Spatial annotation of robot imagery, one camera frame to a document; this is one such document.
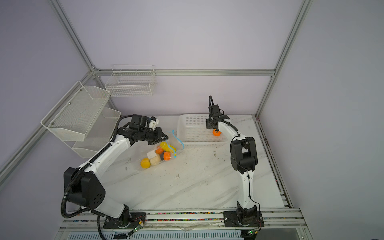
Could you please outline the orange tangerine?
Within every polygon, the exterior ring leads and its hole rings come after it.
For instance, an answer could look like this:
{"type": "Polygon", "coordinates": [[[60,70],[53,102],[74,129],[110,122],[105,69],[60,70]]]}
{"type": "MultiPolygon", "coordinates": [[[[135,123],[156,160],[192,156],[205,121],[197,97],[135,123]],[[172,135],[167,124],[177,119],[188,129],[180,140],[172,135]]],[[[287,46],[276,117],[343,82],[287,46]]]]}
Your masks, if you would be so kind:
{"type": "Polygon", "coordinates": [[[219,130],[213,129],[213,135],[219,137],[222,133],[219,130]]]}
{"type": "Polygon", "coordinates": [[[172,159],[172,154],[170,152],[163,152],[163,160],[169,161],[172,159]]]}
{"type": "Polygon", "coordinates": [[[157,153],[157,154],[161,154],[161,153],[163,153],[164,152],[164,150],[161,148],[161,147],[158,147],[156,150],[155,150],[155,152],[157,153]]]}

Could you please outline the yellow green mango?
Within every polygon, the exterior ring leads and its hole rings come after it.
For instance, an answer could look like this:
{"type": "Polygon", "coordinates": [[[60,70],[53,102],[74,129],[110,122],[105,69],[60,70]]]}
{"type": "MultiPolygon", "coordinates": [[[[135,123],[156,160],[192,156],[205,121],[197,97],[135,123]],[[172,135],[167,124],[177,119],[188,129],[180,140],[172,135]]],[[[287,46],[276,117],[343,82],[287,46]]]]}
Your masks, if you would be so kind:
{"type": "Polygon", "coordinates": [[[171,154],[177,154],[177,150],[176,148],[174,148],[172,145],[166,143],[166,142],[161,142],[160,143],[160,147],[166,151],[166,152],[170,152],[171,154]]]}

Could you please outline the yellow peach fruit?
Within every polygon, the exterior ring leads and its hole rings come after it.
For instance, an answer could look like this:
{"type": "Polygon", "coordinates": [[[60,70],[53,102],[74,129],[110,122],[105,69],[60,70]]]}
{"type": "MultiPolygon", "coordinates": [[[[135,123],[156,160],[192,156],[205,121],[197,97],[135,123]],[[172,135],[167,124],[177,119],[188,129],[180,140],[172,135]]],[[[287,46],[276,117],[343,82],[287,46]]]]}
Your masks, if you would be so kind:
{"type": "Polygon", "coordinates": [[[150,160],[148,158],[144,158],[144,159],[141,160],[140,165],[141,165],[141,167],[143,169],[148,169],[148,168],[151,167],[151,162],[150,162],[150,160]]]}

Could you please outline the white garlic bulb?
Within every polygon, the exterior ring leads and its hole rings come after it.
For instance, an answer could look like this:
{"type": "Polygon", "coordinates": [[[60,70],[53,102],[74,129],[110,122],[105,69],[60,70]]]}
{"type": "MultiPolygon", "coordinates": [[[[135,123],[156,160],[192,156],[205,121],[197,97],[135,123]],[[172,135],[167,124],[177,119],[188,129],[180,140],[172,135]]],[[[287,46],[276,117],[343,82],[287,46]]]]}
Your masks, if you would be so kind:
{"type": "Polygon", "coordinates": [[[162,161],[160,155],[156,154],[153,158],[150,159],[150,163],[152,166],[158,165],[162,161]]]}

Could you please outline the clear zip top bag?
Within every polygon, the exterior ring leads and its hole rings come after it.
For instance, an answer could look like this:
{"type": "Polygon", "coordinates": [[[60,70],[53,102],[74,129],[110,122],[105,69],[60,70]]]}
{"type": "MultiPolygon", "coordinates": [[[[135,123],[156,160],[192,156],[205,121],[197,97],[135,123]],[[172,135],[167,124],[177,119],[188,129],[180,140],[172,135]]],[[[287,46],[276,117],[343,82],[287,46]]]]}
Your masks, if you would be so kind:
{"type": "Polygon", "coordinates": [[[141,159],[140,167],[142,169],[169,162],[177,158],[185,149],[184,142],[177,137],[176,130],[167,131],[166,135],[169,137],[167,140],[156,144],[146,153],[146,157],[141,159]]]}

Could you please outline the orange tangerine top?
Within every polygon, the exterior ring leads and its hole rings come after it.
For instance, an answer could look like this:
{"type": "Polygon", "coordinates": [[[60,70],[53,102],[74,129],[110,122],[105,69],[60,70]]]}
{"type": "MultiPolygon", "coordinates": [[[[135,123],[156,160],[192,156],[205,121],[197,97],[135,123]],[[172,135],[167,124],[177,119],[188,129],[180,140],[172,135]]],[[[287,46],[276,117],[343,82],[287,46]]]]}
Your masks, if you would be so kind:
{"type": "Polygon", "coordinates": [[[163,160],[169,161],[172,159],[172,154],[170,152],[163,152],[163,160]]]}

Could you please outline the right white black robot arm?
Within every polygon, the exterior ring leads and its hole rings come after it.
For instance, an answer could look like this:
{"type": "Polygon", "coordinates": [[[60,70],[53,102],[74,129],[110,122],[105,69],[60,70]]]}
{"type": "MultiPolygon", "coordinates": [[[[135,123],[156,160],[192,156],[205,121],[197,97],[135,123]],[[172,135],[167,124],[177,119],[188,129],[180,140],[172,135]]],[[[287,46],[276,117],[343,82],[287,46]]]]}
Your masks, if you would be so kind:
{"type": "Polygon", "coordinates": [[[242,134],[224,114],[219,105],[209,100],[209,117],[207,129],[221,132],[230,141],[230,162],[239,176],[239,199],[237,200],[237,221],[241,227],[255,224],[264,226],[260,204],[252,199],[253,177],[258,164],[256,140],[242,134]]]}

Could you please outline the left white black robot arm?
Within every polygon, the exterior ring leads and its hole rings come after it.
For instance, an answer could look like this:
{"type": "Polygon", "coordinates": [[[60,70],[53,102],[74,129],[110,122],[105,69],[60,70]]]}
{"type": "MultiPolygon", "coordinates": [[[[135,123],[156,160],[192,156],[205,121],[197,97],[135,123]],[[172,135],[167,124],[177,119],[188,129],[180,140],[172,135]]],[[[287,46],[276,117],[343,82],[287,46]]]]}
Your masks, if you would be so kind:
{"type": "Polygon", "coordinates": [[[106,170],[122,153],[137,142],[147,142],[149,146],[166,141],[169,137],[158,126],[155,117],[130,115],[130,121],[120,126],[120,117],[108,143],[87,162],[64,172],[64,195],[60,211],[65,219],[84,212],[91,212],[116,224],[127,227],[132,217],[130,208],[106,193],[101,178],[106,170]]]}

